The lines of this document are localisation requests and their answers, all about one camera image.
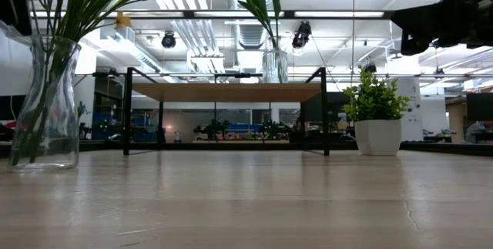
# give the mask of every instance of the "flower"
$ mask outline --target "flower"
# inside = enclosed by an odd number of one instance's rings
[[[123,12],[118,11],[116,13],[116,28],[123,29],[125,27],[131,27],[132,26],[131,20],[132,19],[130,17],[124,17]]]

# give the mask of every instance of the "glass vase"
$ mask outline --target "glass vase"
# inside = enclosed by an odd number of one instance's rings
[[[278,47],[262,55],[262,82],[287,83],[287,53]]]
[[[76,167],[79,119],[72,78],[80,45],[54,36],[32,37],[34,76],[17,119],[8,165],[35,172]]]

